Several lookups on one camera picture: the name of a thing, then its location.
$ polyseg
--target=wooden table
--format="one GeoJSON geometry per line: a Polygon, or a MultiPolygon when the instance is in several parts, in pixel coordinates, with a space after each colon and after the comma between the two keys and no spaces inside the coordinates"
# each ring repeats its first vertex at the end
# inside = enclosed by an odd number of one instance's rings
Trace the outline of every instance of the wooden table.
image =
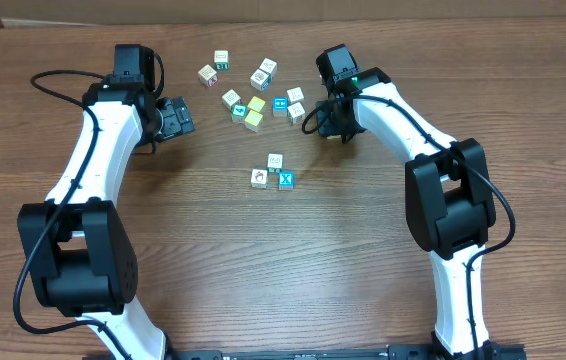
{"type": "MultiPolygon", "coordinates": [[[[402,164],[371,133],[345,146],[270,113],[272,97],[296,86],[308,111],[324,99],[314,60],[346,43],[439,129],[484,146],[519,224],[514,242],[485,259],[491,338],[524,343],[530,359],[566,358],[566,19],[553,18],[0,30],[0,359],[105,350],[87,329],[25,333],[11,300],[24,260],[16,215],[45,198],[81,127],[80,109],[28,80],[58,68],[110,72],[117,43],[161,54],[164,94],[183,95],[196,124],[156,156],[132,157],[118,203],[139,259],[138,297],[177,348],[429,341],[432,270],[405,223],[402,164]],[[206,89],[197,71],[220,48],[231,71],[206,89]],[[249,77],[264,57],[279,72],[257,94],[249,77]],[[229,120],[221,95],[230,88],[267,100],[258,134],[229,120]],[[294,191],[250,187],[270,152],[296,172],[294,191]]],[[[80,97],[89,81],[43,83],[80,97]]],[[[497,215],[488,245],[506,233],[497,215]]],[[[23,311],[37,326],[67,321],[39,306],[29,281],[23,311]]]]}

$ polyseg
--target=toy block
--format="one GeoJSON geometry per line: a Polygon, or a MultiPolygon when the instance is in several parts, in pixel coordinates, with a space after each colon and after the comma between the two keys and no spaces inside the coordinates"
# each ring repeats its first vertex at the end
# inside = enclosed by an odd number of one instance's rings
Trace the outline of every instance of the toy block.
{"type": "Polygon", "coordinates": [[[287,97],[290,100],[290,105],[296,104],[297,102],[302,103],[305,98],[303,97],[303,91],[301,88],[294,88],[287,91],[287,97]]]}
{"type": "Polygon", "coordinates": [[[261,125],[263,125],[263,115],[251,110],[245,117],[245,127],[258,132],[261,129],[261,125]]]}
{"type": "Polygon", "coordinates": [[[257,98],[256,96],[252,97],[252,100],[250,100],[250,102],[247,104],[248,108],[256,112],[261,112],[264,106],[265,106],[265,101],[260,98],[257,98]]]}
{"type": "Polygon", "coordinates": [[[258,91],[265,91],[267,86],[270,85],[270,76],[263,70],[256,70],[250,78],[250,84],[258,91]]]}
{"type": "Polygon", "coordinates": [[[214,66],[216,70],[230,70],[230,55],[227,50],[214,51],[214,66]]]}
{"type": "Polygon", "coordinates": [[[266,74],[270,75],[270,81],[272,81],[272,78],[274,78],[278,66],[276,65],[276,62],[268,58],[265,58],[261,63],[261,66],[259,66],[259,69],[263,70],[266,74]]]}
{"type": "Polygon", "coordinates": [[[252,170],[252,187],[267,189],[267,171],[260,169],[252,170]]]}
{"type": "Polygon", "coordinates": [[[277,96],[272,102],[272,114],[274,116],[286,116],[287,115],[287,98],[282,96],[277,96]]]}
{"type": "Polygon", "coordinates": [[[230,91],[226,92],[225,95],[223,95],[223,105],[225,105],[225,107],[230,111],[232,111],[232,106],[240,103],[241,97],[234,90],[230,89],[230,91]]]}
{"type": "Polygon", "coordinates": [[[243,104],[236,104],[232,107],[232,121],[242,123],[245,121],[247,115],[247,106],[243,104]]]}
{"type": "Polygon", "coordinates": [[[294,190],[294,173],[281,171],[279,173],[279,190],[294,190]]]}
{"type": "Polygon", "coordinates": [[[279,172],[283,167],[283,155],[270,154],[267,156],[267,169],[269,172],[279,172]]]}
{"type": "Polygon", "coordinates": [[[212,69],[210,65],[205,65],[203,69],[199,70],[199,80],[201,80],[203,85],[210,87],[216,84],[219,78],[216,75],[216,71],[212,69]]]}
{"type": "Polygon", "coordinates": [[[292,124],[296,124],[299,120],[303,120],[305,117],[305,109],[301,103],[296,103],[287,107],[287,117],[290,119],[292,124]]]}

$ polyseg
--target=cube face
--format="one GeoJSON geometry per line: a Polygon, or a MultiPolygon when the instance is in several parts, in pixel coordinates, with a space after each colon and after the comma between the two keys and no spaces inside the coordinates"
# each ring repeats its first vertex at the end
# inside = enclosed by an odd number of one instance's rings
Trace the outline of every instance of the cube face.
{"type": "Polygon", "coordinates": [[[279,173],[279,190],[294,190],[294,173],[281,171],[279,173]]]}
{"type": "Polygon", "coordinates": [[[203,85],[210,87],[219,80],[216,70],[214,70],[210,65],[205,65],[201,70],[199,70],[199,80],[203,85]]]}
{"type": "Polygon", "coordinates": [[[216,70],[229,70],[230,69],[230,56],[227,50],[214,51],[214,65],[216,70]]]}
{"type": "Polygon", "coordinates": [[[247,116],[247,106],[243,104],[236,104],[232,107],[232,121],[242,123],[247,116]]]}
{"type": "Polygon", "coordinates": [[[270,85],[270,76],[263,70],[256,70],[250,78],[250,84],[258,91],[264,91],[270,85]]]}
{"type": "Polygon", "coordinates": [[[287,97],[290,100],[290,105],[296,104],[297,102],[303,102],[303,100],[305,100],[301,88],[294,88],[288,90],[287,97]]]}
{"type": "Polygon", "coordinates": [[[283,167],[283,155],[270,154],[267,156],[267,169],[270,172],[280,172],[283,167]]]}
{"type": "Polygon", "coordinates": [[[245,127],[258,132],[261,129],[261,125],[263,125],[263,115],[251,110],[245,117],[245,127]]]}
{"type": "Polygon", "coordinates": [[[272,101],[272,114],[274,116],[286,116],[287,115],[287,98],[275,97],[272,101]]]}
{"type": "Polygon", "coordinates": [[[254,96],[252,97],[252,100],[250,100],[250,103],[247,104],[247,107],[256,112],[261,112],[261,110],[263,110],[263,107],[265,107],[265,101],[254,96]]]}
{"type": "Polygon", "coordinates": [[[305,109],[301,103],[296,103],[288,106],[287,117],[290,119],[292,124],[296,124],[298,121],[303,120],[305,117],[305,109]]]}
{"type": "Polygon", "coordinates": [[[267,171],[260,169],[252,170],[252,187],[267,189],[267,171]]]}
{"type": "Polygon", "coordinates": [[[230,111],[232,110],[232,107],[234,105],[240,103],[241,103],[241,97],[233,89],[230,89],[230,91],[226,92],[223,95],[223,105],[225,105],[225,107],[228,108],[230,111]]]}
{"type": "Polygon", "coordinates": [[[276,62],[265,58],[259,66],[259,69],[270,75],[270,80],[276,75],[276,71],[278,70],[278,66],[276,62]]]}

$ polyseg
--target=small cube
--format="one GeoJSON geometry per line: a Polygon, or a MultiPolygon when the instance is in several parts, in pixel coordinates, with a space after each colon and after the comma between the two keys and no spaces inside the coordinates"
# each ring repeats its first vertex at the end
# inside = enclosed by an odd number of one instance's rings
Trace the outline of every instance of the small cube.
{"type": "Polygon", "coordinates": [[[287,117],[290,119],[292,124],[296,124],[299,120],[303,120],[305,117],[305,109],[301,103],[296,103],[287,107],[287,117]]]}
{"type": "Polygon", "coordinates": [[[301,88],[294,88],[287,91],[287,97],[290,99],[290,105],[296,104],[297,102],[303,102],[305,98],[303,97],[303,91],[301,88]]]}
{"type": "Polygon", "coordinates": [[[286,116],[287,115],[287,98],[282,96],[277,96],[272,102],[272,113],[274,116],[286,116]]]}
{"type": "Polygon", "coordinates": [[[267,171],[260,169],[252,170],[252,187],[267,189],[267,171]]]}
{"type": "Polygon", "coordinates": [[[281,171],[279,173],[279,190],[294,190],[294,173],[281,171]]]}
{"type": "Polygon", "coordinates": [[[227,50],[214,51],[214,65],[219,71],[230,70],[230,55],[227,50]]]}
{"type": "Polygon", "coordinates": [[[265,91],[267,86],[270,85],[270,76],[263,70],[256,70],[250,78],[250,84],[258,91],[265,91]]]}
{"type": "Polygon", "coordinates": [[[203,66],[203,69],[199,70],[199,80],[203,85],[210,87],[219,81],[218,76],[216,76],[216,71],[212,69],[210,65],[203,66]]]}
{"type": "Polygon", "coordinates": [[[254,132],[258,132],[259,129],[261,129],[261,125],[263,125],[263,115],[254,110],[250,110],[245,117],[245,127],[254,132]]]}
{"type": "Polygon", "coordinates": [[[236,91],[232,89],[230,89],[230,91],[226,92],[225,95],[223,95],[223,104],[230,111],[232,111],[232,106],[240,103],[241,103],[241,97],[239,96],[239,94],[236,93],[236,91]]]}
{"type": "Polygon", "coordinates": [[[248,108],[256,112],[261,112],[264,106],[265,106],[265,101],[260,98],[257,98],[256,96],[252,97],[252,100],[250,100],[250,102],[247,104],[248,108]]]}
{"type": "Polygon", "coordinates": [[[232,108],[232,121],[242,123],[247,115],[247,106],[243,104],[236,104],[232,108]]]}
{"type": "Polygon", "coordinates": [[[283,155],[270,154],[267,157],[267,169],[269,172],[280,172],[283,167],[283,155]]]}
{"type": "Polygon", "coordinates": [[[268,58],[265,58],[261,63],[261,66],[259,66],[259,69],[263,70],[266,74],[270,75],[270,80],[272,80],[277,70],[276,62],[268,58]]]}

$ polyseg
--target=cable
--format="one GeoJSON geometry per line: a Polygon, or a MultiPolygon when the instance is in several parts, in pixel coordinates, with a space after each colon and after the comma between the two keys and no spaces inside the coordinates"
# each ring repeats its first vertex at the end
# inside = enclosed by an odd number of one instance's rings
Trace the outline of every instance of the cable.
{"type": "Polygon", "coordinates": [[[501,205],[503,205],[503,209],[505,209],[505,213],[507,214],[508,221],[510,222],[510,230],[509,230],[507,236],[505,237],[505,240],[501,241],[500,243],[498,243],[498,244],[496,244],[492,247],[483,249],[483,250],[477,252],[476,254],[474,254],[474,256],[472,256],[470,258],[470,260],[468,261],[468,263],[465,267],[466,268],[465,281],[466,281],[466,286],[467,286],[467,307],[468,307],[468,312],[469,312],[469,319],[468,320],[470,322],[470,328],[472,330],[472,342],[474,344],[474,358],[478,360],[479,359],[479,352],[478,352],[479,344],[478,344],[478,339],[477,339],[477,335],[476,335],[476,323],[474,321],[474,306],[472,305],[471,274],[472,274],[472,271],[474,270],[472,268],[472,264],[474,264],[474,261],[476,261],[476,259],[478,259],[479,257],[486,255],[486,254],[489,254],[489,253],[492,253],[492,252],[495,252],[499,249],[502,249],[505,246],[507,246],[510,243],[510,241],[512,241],[512,239],[514,238],[514,233],[516,232],[516,219],[514,218],[514,212],[512,211],[510,204],[505,199],[505,196],[503,196],[503,194],[499,191],[499,189],[497,189],[496,186],[494,186],[494,184],[492,184],[492,182],[490,182],[490,180],[486,179],[476,169],[474,169],[472,166],[468,165],[458,155],[454,154],[448,148],[446,148],[445,146],[439,144],[436,140],[434,140],[434,138],[432,138],[432,136],[429,133],[427,133],[421,127],[421,125],[414,119],[414,117],[412,117],[412,115],[407,110],[405,110],[403,107],[401,107],[400,105],[398,105],[397,103],[395,103],[394,101],[392,101],[390,99],[384,99],[384,98],[381,98],[381,97],[369,96],[369,95],[352,95],[352,96],[345,96],[345,97],[336,98],[336,99],[326,101],[321,106],[312,110],[310,112],[310,114],[305,118],[305,120],[303,120],[303,125],[301,126],[301,130],[303,131],[304,134],[312,134],[312,133],[316,132],[321,126],[323,126],[325,121],[327,121],[327,119],[328,119],[327,116],[324,117],[323,120],[320,123],[318,123],[317,126],[314,129],[307,130],[305,127],[306,127],[308,121],[310,120],[310,118],[312,118],[320,109],[323,109],[323,108],[328,107],[328,106],[332,106],[332,105],[337,104],[337,103],[341,103],[341,102],[345,102],[345,101],[352,101],[354,99],[376,101],[376,102],[384,103],[384,104],[396,109],[398,112],[401,113],[401,115],[403,115],[414,126],[414,128],[421,134],[421,136],[423,136],[423,138],[425,138],[425,140],[427,142],[434,145],[439,150],[449,153],[450,156],[452,157],[452,159],[454,159],[454,161],[456,161],[457,164],[459,164],[459,166],[465,168],[465,170],[470,172],[472,175],[476,176],[479,180],[481,180],[481,182],[483,182],[488,188],[490,188],[492,193],[494,193],[494,196],[496,196],[496,198],[499,200],[501,205]]]}
{"type": "Polygon", "coordinates": [[[163,92],[163,87],[165,86],[165,69],[163,69],[163,60],[161,60],[161,56],[157,53],[154,53],[154,57],[156,61],[159,62],[159,66],[161,67],[161,81],[159,82],[159,86],[154,91],[154,98],[158,99],[161,97],[161,93],[163,92]]]}
{"type": "Polygon", "coordinates": [[[47,89],[47,88],[39,85],[36,82],[36,80],[38,80],[42,77],[51,76],[51,75],[59,75],[59,74],[83,75],[83,76],[91,76],[91,77],[95,77],[95,78],[99,78],[99,79],[105,78],[102,75],[91,73],[91,72],[85,72],[85,71],[52,70],[52,71],[46,71],[46,72],[42,72],[40,74],[36,74],[36,75],[32,76],[32,78],[30,79],[30,84],[32,84],[32,86],[41,90],[42,92],[44,92],[48,95],[54,96],[56,98],[65,100],[65,101],[72,103],[76,106],[81,107],[92,118],[92,122],[94,124],[94,127],[92,128],[92,141],[90,142],[90,146],[88,147],[87,153],[85,154],[85,158],[83,159],[83,162],[81,163],[81,166],[79,167],[79,170],[77,171],[75,178],[73,179],[73,181],[70,184],[70,188],[69,188],[67,194],[65,194],[65,196],[63,197],[61,202],[56,207],[56,210],[52,213],[52,216],[48,219],[48,221],[45,225],[45,228],[43,228],[43,232],[41,233],[41,236],[36,241],[36,244],[34,245],[34,247],[32,248],[32,251],[30,252],[29,256],[27,257],[27,260],[25,260],[25,264],[23,264],[23,268],[21,269],[21,273],[20,273],[19,279],[16,283],[16,287],[14,288],[14,298],[12,299],[12,310],[14,312],[14,319],[16,319],[16,322],[25,331],[32,333],[32,334],[39,334],[39,335],[41,335],[41,334],[51,334],[51,333],[55,333],[55,332],[59,332],[59,331],[64,331],[64,330],[72,329],[72,328],[82,326],[82,325],[96,326],[98,328],[97,330],[99,332],[103,331],[107,335],[107,337],[110,339],[110,341],[112,342],[112,344],[114,345],[116,350],[121,353],[121,355],[123,356],[124,359],[131,360],[132,357],[130,356],[130,354],[128,354],[125,351],[125,349],[123,348],[121,343],[118,341],[118,339],[116,338],[116,336],[114,335],[112,330],[110,330],[106,326],[106,324],[101,322],[101,321],[94,320],[94,319],[79,320],[79,321],[74,321],[74,322],[67,323],[67,324],[64,324],[64,325],[58,325],[58,326],[53,326],[53,327],[49,327],[49,328],[39,329],[39,328],[35,328],[35,327],[31,326],[30,324],[28,324],[25,321],[25,319],[23,319],[23,314],[21,313],[21,293],[23,292],[23,285],[25,284],[25,279],[27,278],[27,273],[30,271],[30,267],[32,266],[32,262],[34,261],[34,258],[36,257],[36,253],[39,250],[39,248],[41,247],[43,240],[48,236],[48,234],[50,233],[52,228],[56,225],[56,221],[58,220],[59,216],[61,215],[63,209],[65,208],[67,203],[72,198],[72,195],[74,195],[74,192],[76,191],[76,189],[79,187],[79,183],[81,181],[81,178],[83,177],[83,174],[85,173],[85,170],[87,169],[87,166],[90,162],[90,159],[92,158],[92,154],[94,153],[94,149],[96,148],[96,142],[98,140],[98,134],[99,134],[99,131],[100,131],[96,115],[94,114],[94,112],[89,107],[85,106],[83,103],[81,103],[80,101],[78,101],[74,98],[71,98],[67,95],[63,95],[63,94],[57,93],[55,91],[52,91],[50,89],[47,89]]]}

